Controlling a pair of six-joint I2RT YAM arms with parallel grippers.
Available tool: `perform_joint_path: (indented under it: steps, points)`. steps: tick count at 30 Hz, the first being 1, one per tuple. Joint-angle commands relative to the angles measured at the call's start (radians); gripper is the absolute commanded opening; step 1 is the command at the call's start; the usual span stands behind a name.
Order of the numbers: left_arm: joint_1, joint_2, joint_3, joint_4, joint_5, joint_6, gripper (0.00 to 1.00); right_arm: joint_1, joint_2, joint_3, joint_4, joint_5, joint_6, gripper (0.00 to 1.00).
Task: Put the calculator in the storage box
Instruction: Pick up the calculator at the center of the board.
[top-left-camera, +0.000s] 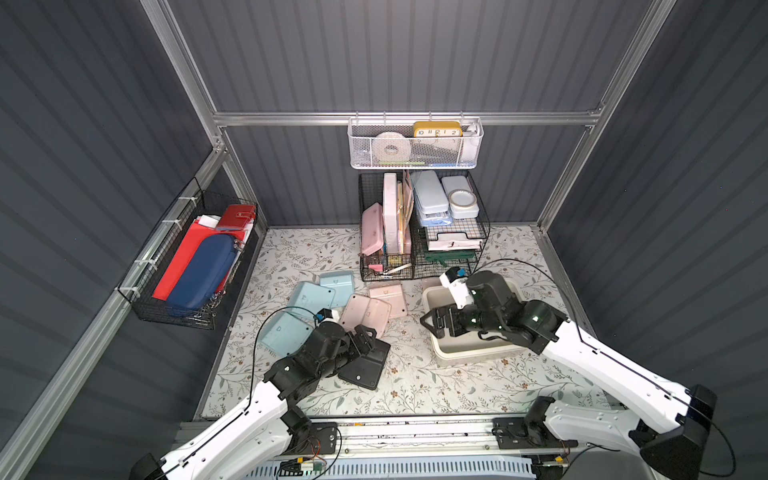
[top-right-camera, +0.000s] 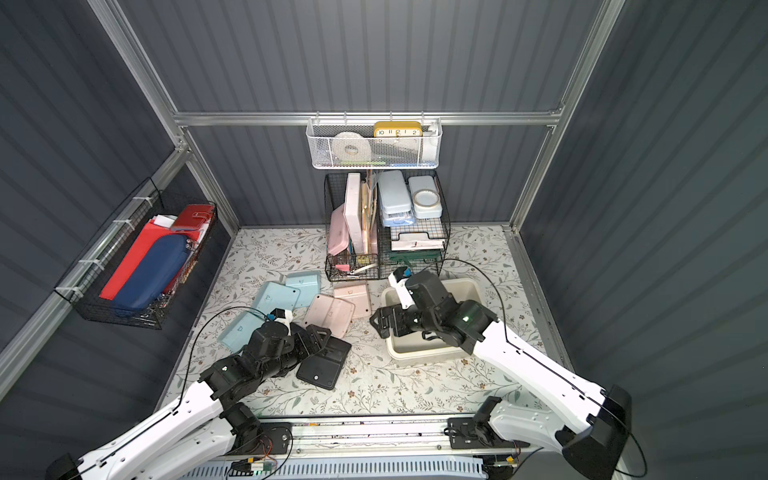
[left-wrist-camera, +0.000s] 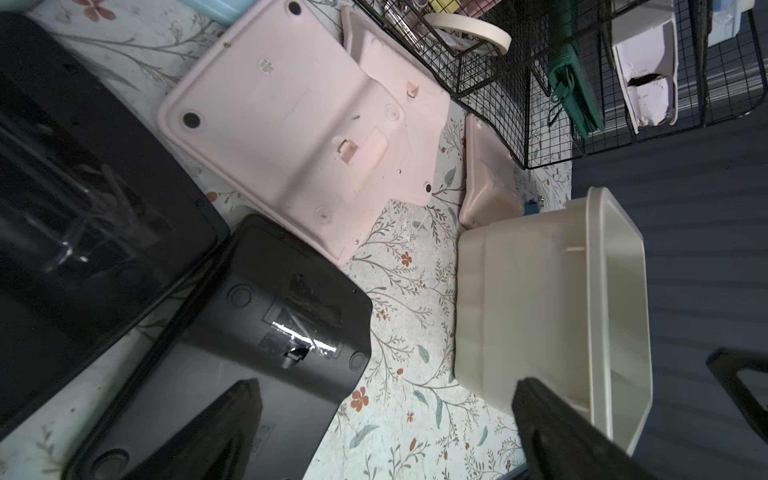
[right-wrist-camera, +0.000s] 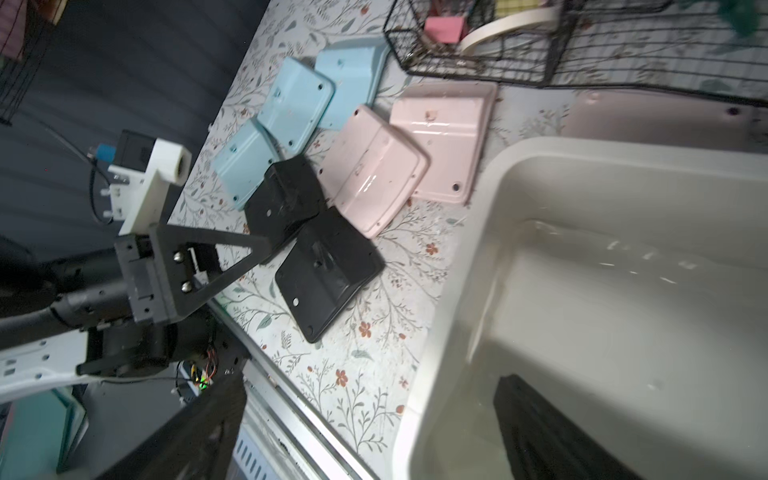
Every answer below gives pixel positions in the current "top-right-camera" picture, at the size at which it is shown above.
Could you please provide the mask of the pink calculator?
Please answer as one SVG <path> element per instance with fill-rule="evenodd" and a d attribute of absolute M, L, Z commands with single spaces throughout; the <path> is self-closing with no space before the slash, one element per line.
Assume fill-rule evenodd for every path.
<path fill-rule="evenodd" d="M 303 323 L 329 329 L 334 337 L 343 339 L 354 312 L 355 306 L 351 302 L 320 294 L 312 300 Z"/>
<path fill-rule="evenodd" d="M 334 288 L 334 297 L 354 306 L 354 320 L 368 320 L 373 313 L 370 290 L 366 282 L 343 283 Z"/>

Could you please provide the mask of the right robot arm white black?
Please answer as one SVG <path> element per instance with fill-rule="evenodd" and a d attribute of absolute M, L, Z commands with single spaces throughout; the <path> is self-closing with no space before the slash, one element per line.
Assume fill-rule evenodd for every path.
<path fill-rule="evenodd" d="M 458 301 L 438 276 L 399 267 L 388 281 L 396 305 L 370 317 L 380 337 L 422 332 L 494 366 L 548 407 L 546 414 L 499 397 L 475 413 L 477 440 L 488 447 L 523 441 L 554 451 L 587 479 L 610 479 L 632 436 L 632 397 L 623 388 L 605 389 L 561 366 L 518 336 L 505 320 L 474 300 Z"/>

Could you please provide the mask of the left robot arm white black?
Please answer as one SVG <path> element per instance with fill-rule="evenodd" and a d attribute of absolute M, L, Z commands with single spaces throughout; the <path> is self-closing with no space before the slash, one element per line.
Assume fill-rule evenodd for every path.
<path fill-rule="evenodd" d="M 231 440 L 253 429 L 255 417 L 242 403 L 273 377 L 287 375 L 325 349 L 332 332 L 268 321 L 235 354 L 214 362 L 178 399 L 118 438 L 78 459 L 65 454 L 46 469 L 47 479 L 134 479 L 182 439 L 215 420 Z"/>

